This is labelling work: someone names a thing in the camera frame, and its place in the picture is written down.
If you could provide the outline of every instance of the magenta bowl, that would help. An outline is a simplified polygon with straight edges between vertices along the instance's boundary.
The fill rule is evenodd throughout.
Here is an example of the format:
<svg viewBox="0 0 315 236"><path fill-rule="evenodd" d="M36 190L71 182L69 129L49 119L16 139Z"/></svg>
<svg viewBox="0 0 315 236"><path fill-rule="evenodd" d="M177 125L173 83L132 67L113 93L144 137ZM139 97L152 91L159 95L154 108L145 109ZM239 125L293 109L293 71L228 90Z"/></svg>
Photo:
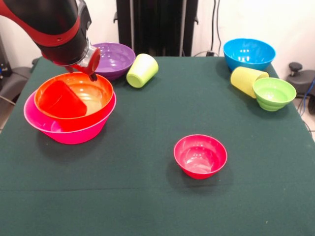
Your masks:
<svg viewBox="0 0 315 236"><path fill-rule="evenodd" d="M227 151L217 139L203 134L193 134L178 141L174 147L174 157L188 176L204 179L225 166Z"/></svg>
<svg viewBox="0 0 315 236"><path fill-rule="evenodd" d="M100 61L96 73L108 80L115 80L124 75L133 64L134 51L120 43L99 43L94 47L100 49Z"/></svg>
<svg viewBox="0 0 315 236"><path fill-rule="evenodd" d="M44 134L62 144L80 144L94 138L102 130L116 106L116 95L114 93L112 99L106 106L106 115L101 121L84 129L63 132L57 121L43 114L36 107L34 102L35 93L36 91L28 97L24 104L24 117L26 121L35 129L42 131Z"/></svg>

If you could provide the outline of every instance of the small pink bowl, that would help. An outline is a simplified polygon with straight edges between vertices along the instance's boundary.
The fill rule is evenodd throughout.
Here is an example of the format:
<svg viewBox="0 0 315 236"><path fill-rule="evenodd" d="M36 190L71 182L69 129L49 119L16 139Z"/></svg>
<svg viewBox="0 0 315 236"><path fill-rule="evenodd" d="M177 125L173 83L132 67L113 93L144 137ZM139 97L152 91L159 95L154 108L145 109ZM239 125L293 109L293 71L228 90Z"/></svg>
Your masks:
<svg viewBox="0 0 315 236"><path fill-rule="evenodd" d="M222 143L213 137L193 134L183 137L174 147L177 164L190 177L208 178L219 172L227 162Z"/></svg>

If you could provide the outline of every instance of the orange bowl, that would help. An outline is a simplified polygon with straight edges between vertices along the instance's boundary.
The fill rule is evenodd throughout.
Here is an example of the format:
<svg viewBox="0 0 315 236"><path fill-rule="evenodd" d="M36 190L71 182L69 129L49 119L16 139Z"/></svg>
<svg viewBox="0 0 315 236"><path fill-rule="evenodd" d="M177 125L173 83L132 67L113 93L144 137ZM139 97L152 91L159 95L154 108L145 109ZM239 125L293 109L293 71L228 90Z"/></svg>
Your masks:
<svg viewBox="0 0 315 236"><path fill-rule="evenodd" d="M55 81L65 82L72 91L87 106L84 116L75 118L60 118L42 110L39 102L44 91ZM112 84L104 77L97 75L97 81L92 82L88 75L81 72L65 73L55 76L44 82L36 91L35 105L45 115L55 119L60 124L63 131L74 131L89 127L107 114L105 107L112 99L114 89Z"/></svg>

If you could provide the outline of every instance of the pink bowl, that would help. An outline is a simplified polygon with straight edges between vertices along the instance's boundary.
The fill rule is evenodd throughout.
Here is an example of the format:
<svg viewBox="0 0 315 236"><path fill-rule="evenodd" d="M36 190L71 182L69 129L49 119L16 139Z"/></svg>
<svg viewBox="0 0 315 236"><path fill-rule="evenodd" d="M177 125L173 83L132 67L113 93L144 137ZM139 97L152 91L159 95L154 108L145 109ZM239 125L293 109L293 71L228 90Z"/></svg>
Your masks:
<svg viewBox="0 0 315 236"><path fill-rule="evenodd" d="M112 99L106 106L106 116L101 121L84 129L63 132L57 121L43 114L36 107L34 102L35 93L36 91L28 97L24 105L24 117L26 121L35 129L42 131L62 144L80 144L94 138L102 130L116 106L116 95L113 94Z"/></svg>
<svg viewBox="0 0 315 236"><path fill-rule="evenodd" d="M214 175L227 162L223 144L202 134L189 135L178 141L174 147L174 157L183 171L195 179Z"/></svg>

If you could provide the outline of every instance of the bowl rim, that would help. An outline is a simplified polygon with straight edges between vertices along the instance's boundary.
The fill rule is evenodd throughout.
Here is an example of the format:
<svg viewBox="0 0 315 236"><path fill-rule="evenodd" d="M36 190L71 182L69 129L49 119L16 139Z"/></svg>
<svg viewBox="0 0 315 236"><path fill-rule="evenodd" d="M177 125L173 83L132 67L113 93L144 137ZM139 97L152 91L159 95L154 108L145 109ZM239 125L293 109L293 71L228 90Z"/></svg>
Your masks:
<svg viewBox="0 0 315 236"><path fill-rule="evenodd" d="M135 52L133 51L132 48L130 48L130 47L128 47L127 45L122 44L122 43L96 43L96 44L93 44L92 46L98 47L99 45L106 45L106 44L119 45L119 46L122 46L122 47L128 49L129 51L132 52L133 60L132 60L132 62L131 62L128 66L125 66L123 69L116 70L116 71L110 71L110 72L103 72L103 71L98 70L98 69L96 68L96 70L95 70L96 73L103 73L103 74L106 74L106 73L108 73L108 74L111 74L111 73L118 73L118 72L124 71L124 70L128 69L129 67L131 67L131 65L134 63L134 60L136 59L136 54L135 54Z"/></svg>
<svg viewBox="0 0 315 236"><path fill-rule="evenodd" d="M72 72L72 73L67 72L67 73L63 73L63 74L60 74L60 75L56 75L56 76L54 76L54 77L52 77L52 78L46 80L46 81L45 81L44 83L42 83L38 88L42 87L45 83L48 83L49 81L55 79L56 77L63 76L63 75L70 75L70 74L84 74L84 73L82 73L82 72L80 72L80 71L75 71L75 72ZM104 80L106 81L106 83L108 83L108 84L110 85L110 88L111 88L111 91L112 91L111 98L108 100L108 102L107 102L104 106L101 107L100 110L102 110L104 107L106 107L106 106L108 105L108 103L110 102L110 100L113 98L114 87L113 87L112 83L111 83L109 80L107 80L104 76L101 76L101 75L99 75L99 74L97 74L97 76L100 76L102 79L104 79ZM51 114L49 114L48 112L42 110L42 109L38 106L38 104L36 103L36 100L35 100L35 97L36 97L38 91L39 91L39 89L37 89L37 90L35 91L35 96L34 96L34 103L35 103L35 106L37 107L37 109L40 110L40 112L42 112L42 113L44 113L45 115L47 115L48 117L51 117L51 118L54 118L54 119L62 119L62 120L80 119L80 118L84 118L84 117L88 117L88 116L94 115L95 113L97 113L97 112L100 111L100 110L98 110L98 111L93 112L93 113L91 113L91 114L84 115L84 116L80 116L80 117L72 117L72 118L57 117L57 116L51 115Z"/></svg>
<svg viewBox="0 0 315 236"><path fill-rule="evenodd" d="M207 172L207 173L197 173L197 172L193 172L193 171L189 171L187 170L181 163L178 162L177 158L176 158L176 155L175 155L175 149L176 147L179 145L179 143L186 139L186 138L189 138L189 137L192 137L192 136L203 136L203 137L207 137L209 139L212 139L214 141L216 141L218 144L220 144L222 147L223 147L223 150L224 150L224 153L225 153L225 162L222 164L222 166L220 166L218 169L214 170L214 171L210 171L210 172ZM216 138L212 137L212 136L209 136L209 135L205 135L205 134L190 134L190 135L187 135L187 136L184 136L182 137L174 146L174 149L173 149L173 153L174 153L174 159L175 161L177 162L177 164L184 170L186 171L189 171L191 173L194 173L194 174L198 174L198 175L208 175L208 174L214 174L216 172L219 172L227 163L227 150L225 148L225 146L219 141L217 140Z"/></svg>
<svg viewBox="0 0 315 236"><path fill-rule="evenodd" d="M50 131L50 130L45 130L45 129L42 129L42 128L39 128L39 127L35 126L32 122L30 122L28 116L26 115L26 104L27 104L28 102L33 102L33 103L35 103L34 99L33 99L33 101L30 101L30 100L31 100L32 96L35 97L36 91L37 91L37 90L35 90L34 92L32 92L31 95L26 99L26 101L25 101L25 103L24 103L24 108L23 108L24 118L25 118L26 121L27 121L32 127L34 127L35 129L40 130L40 131L42 131L42 132L44 132L44 133L50 133L50 134L69 134L69 133L76 133L76 132L84 131L84 130L89 129L89 128L91 128L91 127L94 127L94 126L96 126L96 125L99 125L101 122L103 122L104 120L106 120L106 119L109 118L109 116L113 113L113 111L114 111L114 109L115 109L115 107L116 107L116 103L117 103L116 94L115 94L115 92L113 92L112 99L115 99L113 108L112 108L111 111L107 114L107 116L105 116L105 117L104 117L103 119L101 119L99 122L97 122L97 123L95 123L95 124L93 124L93 125L90 125L89 127L86 127L86 128L83 128L83 129L78 129L78 130L73 130L73 131L66 131L66 132L65 132L65 131L62 131L62 132Z"/></svg>
<svg viewBox="0 0 315 236"><path fill-rule="evenodd" d="M294 91L294 96L293 96L293 98L287 99L287 100L281 101L281 102L275 102L275 101L271 101L271 100L268 100L268 99L266 99L266 98L263 98L261 95L259 95L256 86L257 86L257 84L262 83L264 80L277 81L277 83L281 83L281 84L286 84L286 85L288 85L289 88L291 88L292 91ZM254 93L255 93L255 95L256 95L256 98L259 98L259 100L264 100L264 101L272 102L272 103L275 103L275 104L287 104L287 103L291 102L291 101L296 97L296 94L297 94L297 93L296 93L296 89L295 89L295 87L294 87L292 84L290 84L288 81L285 81L285 80L282 80L282 79L279 79L279 78L275 78L275 77L265 77L265 78L260 78L260 79L256 80L255 83L254 83L253 86L252 86L252 89L254 90Z"/></svg>
<svg viewBox="0 0 315 236"><path fill-rule="evenodd" d="M238 40L253 40L253 41L256 41L256 42L263 43L263 44L269 46L269 47L272 49L274 55L273 55L273 57L272 57L270 60L267 60L267 61L264 61L264 62L246 62L246 61L239 61L239 60L236 60L236 59L232 58L230 55L228 55L228 54L226 53L225 47L226 47L226 45L227 45L228 43L231 43L231 42L233 42L233 41L238 41ZM263 41L261 41L261 40L258 40L258 39L254 39L254 38L234 38L234 39L232 39L232 40L229 40L229 41L227 41L227 42L224 44L224 46L223 46L223 53L224 53L224 55L225 55L226 57L228 57L228 58L230 58L230 59L232 59L232 60L234 60L234 61L242 62L242 63L248 64L248 65L260 65L260 64L270 63L270 62L272 62L273 59L276 57L276 51L275 51L275 49L274 49L270 44L268 44L268 43L266 43L266 42L263 42Z"/></svg>

